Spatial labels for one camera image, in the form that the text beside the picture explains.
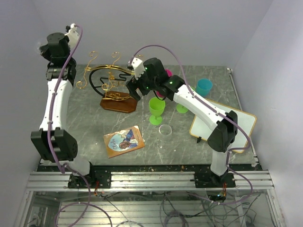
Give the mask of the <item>light green plastic wine glass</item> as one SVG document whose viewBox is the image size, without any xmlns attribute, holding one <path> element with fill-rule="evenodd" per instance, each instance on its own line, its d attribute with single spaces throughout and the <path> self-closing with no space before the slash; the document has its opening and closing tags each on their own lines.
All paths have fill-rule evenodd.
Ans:
<svg viewBox="0 0 303 227">
<path fill-rule="evenodd" d="M 149 110 L 151 116 L 149 117 L 149 121 L 152 125 L 160 125 L 162 123 L 162 114 L 165 109 L 165 101 L 160 100 L 156 97 L 153 97 L 149 100 Z"/>
</svg>

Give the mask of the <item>clear wine glass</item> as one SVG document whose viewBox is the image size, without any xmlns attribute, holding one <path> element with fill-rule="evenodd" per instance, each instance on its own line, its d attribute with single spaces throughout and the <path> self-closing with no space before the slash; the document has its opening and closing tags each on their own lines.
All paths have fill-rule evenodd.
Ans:
<svg viewBox="0 0 303 227">
<path fill-rule="evenodd" d="M 159 134 L 161 137 L 168 138 L 172 135 L 172 128 L 168 124 L 163 124 L 159 127 Z"/>
</svg>

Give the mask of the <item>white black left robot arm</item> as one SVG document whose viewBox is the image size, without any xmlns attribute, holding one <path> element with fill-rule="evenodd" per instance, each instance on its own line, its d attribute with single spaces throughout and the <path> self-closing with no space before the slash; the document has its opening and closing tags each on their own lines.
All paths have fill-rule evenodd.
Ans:
<svg viewBox="0 0 303 227">
<path fill-rule="evenodd" d="M 76 31 L 52 33 L 40 46 L 41 56 L 48 60 L 48 96 L 42 123 L 30 137 L 44 164 L 56 165 L 61 173 L 71 171 L 69 188 L 91 188 L 97 181 L 93 165 L 78 155 L 78 143 L 66 130 L 68 101 L 76 76 L 72 55 L 80 39 Z"/>
</svg>

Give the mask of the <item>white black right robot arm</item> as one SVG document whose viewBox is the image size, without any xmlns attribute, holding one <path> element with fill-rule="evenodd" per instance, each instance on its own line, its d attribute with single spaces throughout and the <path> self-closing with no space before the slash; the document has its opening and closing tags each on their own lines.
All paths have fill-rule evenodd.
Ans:
<svg viewBox="0 0 303 227">
<path fill-rule="evenodd" d="M 221 186 L 228 173 L 227 150 L 235 141 L 238 132 L 237 114 L 214 106 L 192 90 L 181 77 L 169 76 L 158 58 L 146 61 L 133 58 L 129 61 L 128 68 L 134 71 L 134 76 L 127 82 L 126 87 L 135 100 L 139 101 L 150 91 L 159 93 L 190 110 L 208 126 L 211 134 L 207 143 L 213 153 L 207 183 L 214 187 Z"/>
</svg>

